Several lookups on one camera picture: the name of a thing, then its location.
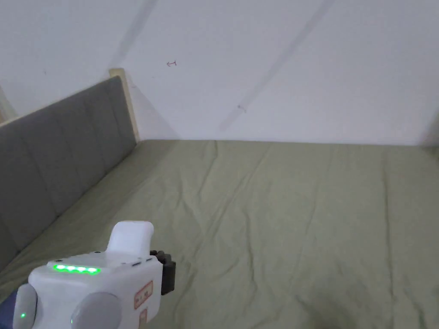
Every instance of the wrinkled fabric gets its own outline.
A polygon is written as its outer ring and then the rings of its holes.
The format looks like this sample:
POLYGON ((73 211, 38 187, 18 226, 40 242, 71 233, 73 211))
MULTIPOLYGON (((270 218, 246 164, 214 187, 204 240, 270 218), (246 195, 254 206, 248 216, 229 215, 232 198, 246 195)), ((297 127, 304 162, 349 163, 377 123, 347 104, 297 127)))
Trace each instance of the wrinkled fabric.
POLYGON ((435 328, 438 214, 422 148, 146 141, 0 273, 0 300, 148 220, 177 262, 148 329, 435 328))

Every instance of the gray headboard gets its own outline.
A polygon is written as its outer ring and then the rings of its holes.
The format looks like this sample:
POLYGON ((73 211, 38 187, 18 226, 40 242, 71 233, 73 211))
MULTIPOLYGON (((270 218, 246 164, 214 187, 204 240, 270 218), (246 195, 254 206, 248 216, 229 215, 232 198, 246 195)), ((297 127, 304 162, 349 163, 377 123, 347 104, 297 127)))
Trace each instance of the gray headboard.
POLYGON ((0 126, 0 270, 135 145, 120 77, 0 126))

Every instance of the green bedsheet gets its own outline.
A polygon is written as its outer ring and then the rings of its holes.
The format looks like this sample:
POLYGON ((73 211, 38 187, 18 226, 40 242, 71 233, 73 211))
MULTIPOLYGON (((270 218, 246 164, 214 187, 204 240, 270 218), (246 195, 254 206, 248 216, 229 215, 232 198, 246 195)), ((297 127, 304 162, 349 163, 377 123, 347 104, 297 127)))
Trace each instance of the green bedsheet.
POLYGON ((149 220, 177 262, 148 328, 439 327, 439 162, 416 147, 147 141, 0 273, 149 220))

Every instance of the green indicator light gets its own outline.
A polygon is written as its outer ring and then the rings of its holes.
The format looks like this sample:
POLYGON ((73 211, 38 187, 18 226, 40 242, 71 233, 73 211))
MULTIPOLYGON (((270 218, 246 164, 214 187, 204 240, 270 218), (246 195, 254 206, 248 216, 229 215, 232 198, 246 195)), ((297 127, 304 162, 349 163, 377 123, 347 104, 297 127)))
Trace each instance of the green indicator light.
POLYGON ((96 275, 101 272, 100 268, 94 267, 83 267, 83 266, 72 266, 72 265, 55 265, 54 270, 58 272, 67 273, 86 273, 88 275, 96 275))

